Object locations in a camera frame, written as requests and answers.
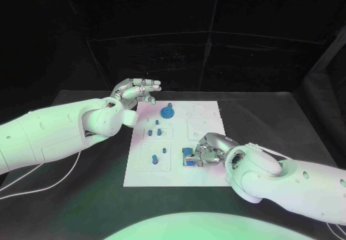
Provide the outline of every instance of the table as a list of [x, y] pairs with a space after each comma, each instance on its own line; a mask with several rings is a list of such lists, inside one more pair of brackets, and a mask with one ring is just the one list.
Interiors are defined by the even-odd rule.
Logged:
[[[53, 106], [108, 97], [108, 91], [62, 90]], [[288, 92], [154, 92], [157, 101], [218, 101], [226, 135], [285, 156], [336, 167], [329, 151]], [[234, 214], [280, 225], [316, 239], [333, 239], [327, 226], [274, 202], [246, 202], [231, 187], [122, 187], [133, 129], [122, 126], [81, 152], [75, 169], [52, 189], [0, 201], [3, 239], [104, 239], [131, 224], [182, 212]], [[1, 193], [50, 186], [68, 173], [76, 154], [46, 163]], [[3, 186], [33, 166], [16, 169]]]

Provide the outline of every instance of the blue knob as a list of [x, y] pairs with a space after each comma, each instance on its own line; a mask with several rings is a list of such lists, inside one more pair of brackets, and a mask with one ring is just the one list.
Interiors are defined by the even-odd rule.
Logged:
[[170, 119], [174, 115], [174, 110], [172, 108], [172, 103], [167, 104], [167, 107], [164, 107], [161, 110], [160, 110], [160, 115], [164, 119]]
[[157, 164], [159, 163], [159, 160], [157, 160], [157, 156], [156, 155], [153, 155], [153, 164]]

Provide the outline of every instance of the blue disc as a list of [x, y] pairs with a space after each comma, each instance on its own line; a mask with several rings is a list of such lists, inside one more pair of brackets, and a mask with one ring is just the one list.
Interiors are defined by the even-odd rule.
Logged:
[[174, 115], [174, 110], [172, 107], [164, 107], [161, 110], [160, 110], [160, 115], [164, 119], [170, 119]]

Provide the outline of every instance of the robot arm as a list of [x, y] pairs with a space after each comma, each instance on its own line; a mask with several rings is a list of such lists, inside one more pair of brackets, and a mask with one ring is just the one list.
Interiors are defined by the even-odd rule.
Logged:
[[277, 161], [264, 150], [271, 152], [209, 132], [184, 160], [223, 163], [231, 187], [251, 203], [267, 198], [290, 212], [346, 226], [346, 171], [290, 158]]
[[160, 81], [125, 79], [111, 96], [29, 112], [0, 126], [0, 174], [29, 165], [56, 161], [134, 127], [138, 119], [130, 110], [137, 101], [151, 102]]

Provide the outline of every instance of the robotic hand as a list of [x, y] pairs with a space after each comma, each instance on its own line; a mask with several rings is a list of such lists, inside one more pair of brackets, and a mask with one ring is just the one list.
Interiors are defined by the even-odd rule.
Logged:
[[156, 104], [160, 81], [125, 79], [102, 99], [39, 109], [0, 126], [0, 174], [56, 161], [134, 127], [138, 101]]
[[[285, 159], [277, 161], [265, 152]], [[346, 171], [293, 160], [257, 144], [239, 145], [209, 132], [186, 161], [225, 164], [226, 181], [251, 203], [264, 198], [285, 210], [326, 223], [346, 226]]]

